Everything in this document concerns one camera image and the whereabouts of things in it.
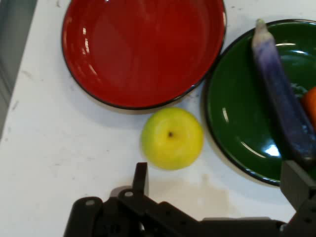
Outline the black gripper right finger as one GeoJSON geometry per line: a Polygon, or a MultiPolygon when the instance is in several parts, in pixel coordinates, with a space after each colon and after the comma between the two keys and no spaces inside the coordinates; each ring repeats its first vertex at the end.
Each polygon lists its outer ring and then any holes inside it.
{"type": "Polygon", "coordinates": [[[314,237],[316,235],[316,182],[296,162],[281,165],[280,190],[295,214],[281,228],[282,237],[314,237]]]}

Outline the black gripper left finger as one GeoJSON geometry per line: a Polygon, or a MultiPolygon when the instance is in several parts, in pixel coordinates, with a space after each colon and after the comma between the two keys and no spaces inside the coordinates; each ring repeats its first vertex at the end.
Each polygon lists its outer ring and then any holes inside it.
{"type": "Polygon", "coordinates": [[[150,199],[148,165],[136,164],[132,186],[103,202],[84,197],[74,202],[66,237],[202,237],[201,222],[167,202],[150,199]]]}

